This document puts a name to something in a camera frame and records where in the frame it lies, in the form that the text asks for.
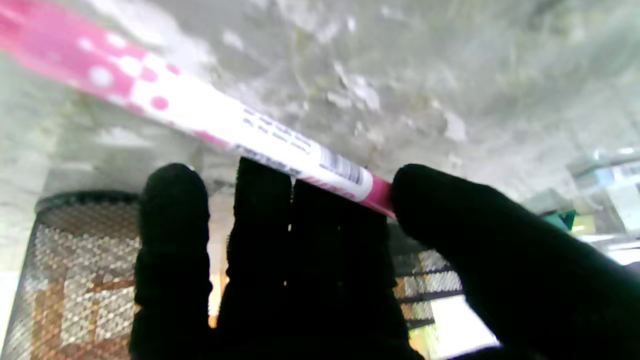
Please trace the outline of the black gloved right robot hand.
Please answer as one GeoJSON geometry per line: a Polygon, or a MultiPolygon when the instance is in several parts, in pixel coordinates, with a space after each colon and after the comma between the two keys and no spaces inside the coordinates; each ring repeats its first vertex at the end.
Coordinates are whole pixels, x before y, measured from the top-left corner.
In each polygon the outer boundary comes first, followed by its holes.
{"type": "MultiPolygon", "coordinates": [[[[229,283],[208,325],[209,196],[167,164],[140,198],[132,360],[418,360],[387,217],[248,158],[238,163],[229,283]]],[[[442,255],[500,346],[462,360],[637,360],[639,276],[493,187],[420,164],[391,206],[442,255]]]]}

